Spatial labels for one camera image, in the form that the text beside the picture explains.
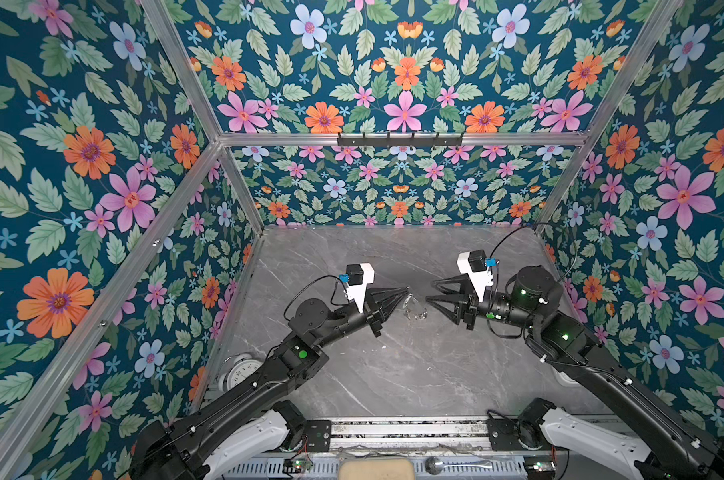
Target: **floral wallpaper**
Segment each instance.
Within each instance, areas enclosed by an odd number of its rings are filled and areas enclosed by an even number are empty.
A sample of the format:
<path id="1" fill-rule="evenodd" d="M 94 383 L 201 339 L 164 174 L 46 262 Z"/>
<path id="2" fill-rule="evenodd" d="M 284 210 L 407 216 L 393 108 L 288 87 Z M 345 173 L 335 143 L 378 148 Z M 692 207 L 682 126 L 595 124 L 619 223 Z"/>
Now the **floral wallpaper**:
<path id="1" fill-rule="evenodd" d="M 724 1 L 686 0 L 548 229 L 580 319 L 724 436 Z"/>
<path id="2" fill-rule="evenodd" d="M 235 149 L 265 224 L 520 224 L 572 155 L 559 145 Z"/>
<path id="3" fill-rule="evenodd" d="M 172 2 L 233 132 L 583 130 L 654 2 Z M 687 22 L 689 8 L 677 17 Z M 635 99 L 620 110 L 629 113 Z"/>
<path id="4" fill-rule="evenodd" d="M 0 431 L 205 145 L 137 3 L 0 0 Z M 191 199 L 17 478 L 117 478 L 130 436 L 195 395 L 251 236 L 221 176 Z"/>

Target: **wallpaper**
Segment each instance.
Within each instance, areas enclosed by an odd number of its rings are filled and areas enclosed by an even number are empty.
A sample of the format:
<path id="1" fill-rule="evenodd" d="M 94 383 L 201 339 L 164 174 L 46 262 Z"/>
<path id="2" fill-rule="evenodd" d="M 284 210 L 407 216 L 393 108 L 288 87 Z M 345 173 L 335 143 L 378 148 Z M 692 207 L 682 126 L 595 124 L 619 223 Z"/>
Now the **wallpaper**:
<path id="1" fill-rule="evenodd" d="M 181 4 L 170 13 L 230 131 L 484 133 L 583 129 L 654 2 Z"/>
<path id="2" fill-rule="evenodd" d="M 0 430 L 205 143 L 135 2 L 0 0 Z M 140 426 L 186 408 L 251 235 L 222 182 L 216 168 L 19 478 L 116 477 Z"/>
<path id="3" fill-rule="evenodd" d="M 689 422 L 724 436 L 724 1 L 687 0 L 559 209 L 581 320 Z"/>

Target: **silver spoon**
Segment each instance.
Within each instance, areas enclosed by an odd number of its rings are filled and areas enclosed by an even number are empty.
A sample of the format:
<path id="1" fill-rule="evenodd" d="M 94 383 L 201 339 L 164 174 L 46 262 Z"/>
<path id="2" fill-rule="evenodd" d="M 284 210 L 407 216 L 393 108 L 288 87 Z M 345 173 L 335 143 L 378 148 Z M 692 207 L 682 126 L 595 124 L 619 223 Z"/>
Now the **silver spoon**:
<path id="1" fill-rule="evenodd" d="M 425 471 L 430 473 L 431 475 L 439 475 L 442 473 L 442 471 L 445 468 L 449 467 L 476 467 L 476 468 L 487 468 L 492 469 L 492 464 L 490 461 L 483 461 L 483 462 L 476 462 L 476 463 L 464 463 L 460 465 L 455 464 L 448 464 L 445 465 L 445 463 L 437 457 L 428 457 L 425 459 Z"/>

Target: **blue flower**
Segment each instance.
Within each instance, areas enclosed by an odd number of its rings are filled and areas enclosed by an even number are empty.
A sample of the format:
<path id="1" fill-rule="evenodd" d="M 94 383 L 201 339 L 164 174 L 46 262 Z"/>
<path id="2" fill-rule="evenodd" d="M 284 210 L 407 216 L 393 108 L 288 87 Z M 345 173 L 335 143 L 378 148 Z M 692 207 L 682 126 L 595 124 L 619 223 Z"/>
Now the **blue flower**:
<path id="1" fill-rule="evenodd" d="M 7 229 L 7 227 L 2 228 L 2 235 L 0 235 L 0 248 L 4 250 L 7 248 L 7 245 L 15 246 L 17 245 L 15 241 L 13 241 L 14 238 L 18 237 L 18 234 L 11 234 L 10 231 Z"/>
<path id="2" fill-rule="evenodd" d="M 668 35 L 668 46 L 673 47 L 675 44 L 679 43 L 679 37 L 681 35 L 682 35 L 682 32 L 677 32 L 677 33 Z"/>
<path id="3" fill-rule="evenodd" d="M 109 452 L 106 454 L 106 461 L 103 462 L 103 465 L 101 465 L 101 468 L 105 468 L 106 470 L 111 470 L 114 464 L 117 463 L 117 452 Z"/>
<path id="4" fill-rule="evenodd" d="M 153 149 L 154 147 L 152 147 L 152 146 L 148 143 L 148 139 L 147 139 L 147 138 L 144 138 L 144 139 L 143 139 L 143 143 L 141 144 L 141 148 L 143 149 L 143 153 L 144 153 L 144 154 L 150 154 L 150 153 L 152 152 L 152 149 Z"/>
<path id="5" fill-rule="evenodd" d="M 657 337 L 660 335 L 660 332 L 655 330 L 655 327 L 652 325 L 647 328 L 647 333 L 650 335 L 652 340 L 657 340 Z"/>
<path id="6" fill-rule="evenodd" d="M 639 353 L 641 354 L 642 360 L 645 360 L 645 362 L 649 362 L 650 360 L 652 360 L 652 357 L 655 356 L 655 354 L 653 352 L 649 351 L 647 349 L 647 347 L 645 347 L 642 350 L 639 350 Z"/>
<path id="7" fill-rule="evenodd" d="M 498 60 L 501 55 L 505 55 L 505 50 L 503 50 L 500 45 L 497 47 L 490 47 L 490 58 Z"/>
<path id="8" fill-rule="evenodd" d="M 317 44 L 316 48 L 313 52 L 311 52 L 311 54 L 315 57 L 319 57 L 319 60 L 327 58 L 327 47 L 323 47 L 322 45 Z"/>
<path id="9" fill-rule="evenodd" d="M 154 72 L 154 69 L 152 68 L 152 64 L 146 63 L 146 62 L 141 62 L 141 65 L 143 65 L 143 76 L 149 77 L 149 78 L 154 78 L 154 75 L 157 72 Z"/>
<path id="10" fill-rule="evenodd" d="M 66 104 L 71 101 L 66 98 L 66 90 L 55 90 L 54 88 L 50 88 L 50 92 L 52 93 L 50 101 L 54 104 L 61 104 L 61 107 L 65 107 Z"/>
<path id="11" fill-rule="evenodd" d="M 23 336 L 23 332 L 21 331 L 23 322 L 13 323 L 12 319 L 7 319 L 5 325 L 7 325 L 7 328 L 0 330 L 0 336 L 7 336 L 5 342 L 12 343 L 12 339 L 17 336 Z"/>
<path id="12" fill-rule="evenodd" d="M 28 108 L 26 110 L 26 112 L 29 115 L 34 115 L 34 118 L 37 121 L 40 121 L 43 118 L 49 117 L 49 115 L 45 113 L 45 110 L 46 110 L 45 105 L 40 105 L 39 107 L 37 107 L 36 105 L 34 105 L 34 102 L 31 100 L 28 101 L 28 104 L 29 104 L 30 108 Z"/>
<path id="13" fill-rule="evenodd" d="M 623 44 L 626 40 L 631 38 L 631 33 L 634 31 L 633 28 L 629 28 L 628 30 L 623 30 L 618 36 L 617 36 L 617 43 Z"/>
<path id="14" fill-rule="evenodd" d="M 665 64 L 660 68 L 660 73 L 657 74 L 658 77 L 660 77 L 661 80 L 664 78 L 670 78 L 671 77 L 671 64 Z"/>
<path id="15" fill-rule="evenodd" d="M 679 322 L 679 328 L 682 328 L 685 325 L 689 325 L 686 313 L 676 312 L 676 316 L 674 316 L 674 321 Z"/>
<path id="16" fill-rule="evenodd" d="M 55 480 L 56 474 L 58 473 L 58 468 L 54 468 L 51 471 L 44 471 L 42 472 L 42 477 L 40 480 Z"/>
<path id="17" fill-rule="evenodd" d="M 722 411 L 720 409 L 716 409 L 714 413 L 711 416 L 711 421 L 713 421 L 717 427 L 724 427 L 724 416 L 722 415 Z"/>
<path id="18" fill-rule="evenodd" d="M 66 269 L 70 270 L 72 268 L 72 264 L 79 263 L 79 259 L 76 258 L 76 250 L 72 250 L 69 253 L 66 253 L 65 250 L 60 250 L 59 253 L 63 257 L 63 260 L 58 260 L 58 266 L 66 265 Z"/>
<path id="19" fill-rule="evenodd" d="M 90 381 L 85 384 L 85 388 L 88 392 L 93 393 L 98 389 L 98 379 L 90 375 Z"/>
<path id="20" fill-rule="evenodd" d="M 90 14 L 98 23 L 106 23 L 105 15 L 98 10 L 98 7 L 92 5 L 92 13 Z"/>
<path id="21" fill-rule="evenodd" d="M 431 42 L 433 42 L 433 41 L 434 41 L 434 31 L 433 30 L 431 32 L 424 32 L 423 38 L 420 39 L 420 42 L 425 43 L 426 47 L 428 47 L 431 44 Z"/>
<path id="22" fill-rule="evenodd" d="M 594 40 L 598 40 L 603 34 L 604 30 L 602 29 L 602 25 L 599 25 L 599 28 L 591 30 L 591 38 L 593 38 Z"/>
<path id="23" fill-rule="evenodd" d="M 79 50 L 76 49 L 76 45 L 74 45 L 74 42 L 69 40 L 67 43 L 61 43 L 61 49 L 63 52 L 66 53 L 66 58 L 69 60 L 73 60 L 74 62 L 79 62 Z"/>
<path id="24" fill-rule="evenodd" d="M 228 32 L 226 32 L 225 30 L 221 30 L 221 27 L 215 27 L 214 35 L 218 37 L 218 40 L 220 40 L 221 42 L 227 38 L 226 33 Z"/>
<path id="25" fill-rule="evenodd" d="M 71 225 L 70 230 L 73 232 L 76 231 L 76 229 L 78 228 L 82 228 L 82 217 L 72 212 L 69 218 L 63 219 L 63 223 L 66 225 Z"/>
<path id="26" fill-rule="evenodd" d="M 136 42 L 143 45 L 144 47 L 148 45 L 148 38 L 146 38 L 146 32 L 143 32 L 142 30 L 138 30 L 136 32 L 138 34 L 138 38 L 136 39 Z"/>
<path id="27" fill-rule="evenodd" d="M 668 139 L 668 140 L 666 140 L 666 143 L 664 143 L 660 146 L 660 150 L 663 151 L 664 154 L 668 155 L 672 151 L 674 151 L 674 147 L 676 147 L 676 144 L 672 144 L 671 140 Z"/>
<path id="28" fill-rule="evenodd" d="M 108 367 L 108 370 L 106 370 L 106 374 L 113 373 L 117 371 L 117 367 L 119 364 L 122 363 L 122 360 L 119 360 L 116 355 L 114 355 L 114 358 L 111 360 L 108 360 L 106 362 L 106 366 Z"/>
<path id="29" fill-rule="evenodd" d="M 167 371 L 165 370 L 165 366 L 163 365 L 157 369 L 154 374 L 154 378 L 156 378 L 157 380 L 162 380 L 163 378 L 165 378 L 165 375 L 167 375 Z"/>
<path id="30" fill-rule="evenodd" d="M 716 21 L 713 24 L 717 27 L 721 27 L 724 24 L 724 12 L 716 16 Z"/>
<path id="31" fill-rule="evenodd" d="M 141 385 L 143 385 L 143 382 L 146 381 L 146 378 L 142 374 L 136 375 L 132 377 L 132 379 L 136 381 L 136 383 L 132 386 L 133 389 L 140 389 Z"/>
<path id="32" fill-rule="evenodd" d="M 492 34 L 492 31 L 495 30 L 495 27 L 498 25 L 495 24 L 495 19 L 490 18 L 489 22 L 482 22 L 482 32 L 486 34 Z"/>
<path id="33" fill-rule="evenodd" d="M 338 31 L 338 24 L 332 20 L 327 20 L 327 23 L 324 24 L 323 28 L 327 30 L 328 34 L 336 33 Z"/>
<path id="34" fill-rule="evenodd" d="M 199 42 L 202 41 L 201 38 L 199 38 L 199 33 L 197 33 L 196 30 L 187 30 L 186 33 L 188 34 L 188 41 L 194 42 L 195 45 L 199 45 Z"/>
<path id="35" fill-rule="evenodd" d="M 639 155 L 645 155 L 648 151 L 650 151 L 650 141 L 647 140 L 639 142 L 639 148 L 637 148 L 636 151 Z"/>
<path id="36" fill-rule="evenodd" d="M 399 40 L 396 39 L 396 32 L 386 32 L 386 37 L 383 39 L 384 42 L 388 42 L 389 46 L 397 43 Z"/>

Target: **white object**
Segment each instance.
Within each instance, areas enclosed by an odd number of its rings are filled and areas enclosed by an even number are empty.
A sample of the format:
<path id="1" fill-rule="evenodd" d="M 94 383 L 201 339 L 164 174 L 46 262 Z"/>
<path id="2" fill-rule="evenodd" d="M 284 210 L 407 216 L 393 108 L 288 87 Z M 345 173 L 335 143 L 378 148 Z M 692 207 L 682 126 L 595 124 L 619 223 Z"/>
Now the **white object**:
<path id="1" fill-rule="evenodd" d="M 231 371 L 218 379 L 218 389 L 222 392 L 233 389 L 261 368 L 261 365 L 263 365 L 263 362 L 254 359 L 249 353 L 237 356 L 233 359 Z"/>
<path id="2" fill-rule="evenodd" d="M 348 285 L 346 288 L 346 297 L 357 303 L 357 308 L 361 313 L 364 310 L 364 295 L 367 292 L 367 285 L 375 281 L 375 270 L 370 264 L 359 264 L 362 267 L 362 283 L 360 285 Z"/>
<path id="3" fill-rule="evenodd" d="M 220 478 L 225 472 L 246 462 L 261 452 L 274 450 L 282 445 L 290 429 L 284 417 L 274 410 L 240 427 L 207 457 L 204 465 L 210 466 L 210 472 L 203 480 Z"/>
<path id="4" fill-rule="evenodd" d="M 561 408 L 552 408 L 543 416 L 541 431 L 553 446 L 569 448 L 627 478 L 644 480 L 634 460 L 645 461 L 650 447 L 639 438 L 580 420 Z"/>
<path id="5" fill-rule="evenodd" d="M 480 270 L 479 272 L 473 272 L 471 265 L 469 265 L 469 254 L 470 252 L 463 252 L 458 255 L 458 272 L 461 274 L 469 274 L 469 280 L 474 286 L 474 291 L 479 297 L 479 301 L 485 300 L 485 289 L 488 286 L 492 286 L 492 273 L 490 269 Z"/>

